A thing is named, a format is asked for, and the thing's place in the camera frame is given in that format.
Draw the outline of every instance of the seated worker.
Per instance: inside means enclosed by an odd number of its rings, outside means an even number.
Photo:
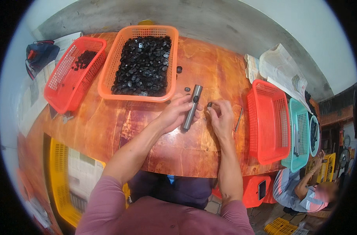
[[[175,181],[173,190],[157,191],[171,193],[165,198],[181,204],[143,196],[140,194],[143,189],[140,189],[139,195],[134,195],[134,199],[138,200],[125,209],[122,186],[139,172],[156,141],[183,123],[186,111],[193,106],[190,97],[173,100],[140,134],[115,153],[91,193],[75,234],[254,234],[242,203],[243,181],[232,138],[234,115],[230,102],[226,100],[212,101],[219,107],[218,112],[214,106],[207,109],[221,149],[218,179],[223,204],[220,216],[203,210],[207,204],[207,198],[203,198],[210,195],[209,180],[201,185],[196,180],[204,180],[189,177],[183,181],[177,179],[178,185],[175,186]],[[199,111],[203,110],[201,106],[197,109],[194,121],[200,118]],[[141,179],[144,175],[140,172],[137,178]],[[133,181],[130,184],[133,194],[133,187],[137,184]],[[188,204],[200,209],[186,206]]]
[[[324,155],[323,150],[317,154],[313,169],[301,180],[299,171],[292,173],[288,168],[280,170],[274,182],[275,200],[294,211],[305,213],[320,211],[335,201],[339,192],[338,182],[322,182],[307,187],[310,177],[321,168]]]

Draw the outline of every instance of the backpack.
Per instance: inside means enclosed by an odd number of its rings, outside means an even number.
[[[36,41],[27,46],[26,69],[32,80],[52,60],[57,57],[60,48],[53,40]]]

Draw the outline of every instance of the wooden table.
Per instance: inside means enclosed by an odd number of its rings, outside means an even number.
[[[107,41],[106,53],[117,33],[88,35]],[[274,172],[284,167],[280,161],[260,165],[249,157],[249,114],[246,95],[251,88],[245,76],[246,63],[242,55],[206,42],[180,37],[176,92],[185,94],[184,88],[204,87],[200,104],[212,99],[226,99],[232,103],[234,126],[244,106],[238,130],[234,134],[237,156],[242,175]],[[74,118],[63,124],[62,117],[51,120],[48,107],[41,112],[28,136],[18,136],[20,168],[26,174],[35,195],[60,233],[54,220],[44,177],[44,133],[87,156],[108,162],[117,149],[138,134],[166,107],[165,103],[139,103],[102,99],[97,92],[99,74],[84,97],[80,107],[72,112]],[[163,135],[148,154],[142,169],[178,176],[216,177],[220,161],[220,148],[210,118],[201,112],[201,119],[183,134],[178,129]]]

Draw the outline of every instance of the hand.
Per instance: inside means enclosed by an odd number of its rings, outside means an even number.
[[[322,166],[322,160],[323,160],[323,157],[325,156],[325,152],[323,150],[321,150],[316,156],[315,156],[315,159],[314,159],[314,165],[313,165],[313,171],[316,172],[318,171],[321,166]]]
[[[231,103],[228,100],[213,100],[211,102],[220,108],[218,114],[214,108],[207,107],[216,136],[219,141],[232,139],[234,114]]]
[[[186,111],[189,111],[193,107],[193,102],[189,102],[191,101],[192,96],[182,96],[181,94],[177,96],[179,96],[179,98],[172,100],[171,103],[156,118],[162,127],[164,134],[169,133],[180,126],[184,122]],[[200,118],[199,111],[202,110],[203,107],[198,104],[193,122],[196,122]]]

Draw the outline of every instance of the tiled floor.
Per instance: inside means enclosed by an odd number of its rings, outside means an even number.
[[[222,200],[215,195],[211,195],[209,197],[209,204],[207,205],[205,210],[219,215],[221,205],[222,205]],[[296,216],[286,214],[283,211],[283,208],[284,207],[278,203],[275,204],[262,203],[258,207],[247,208],[247,213],[248,213],[251,227],[256,233],[261,232],[263,231],[263,229],[267,224],[273,222],[278,217],[286,219],[290,223],[298,226],[298,224],[301,221],[305,221],[305,218],[308,217],[306,214],[299,214]]]

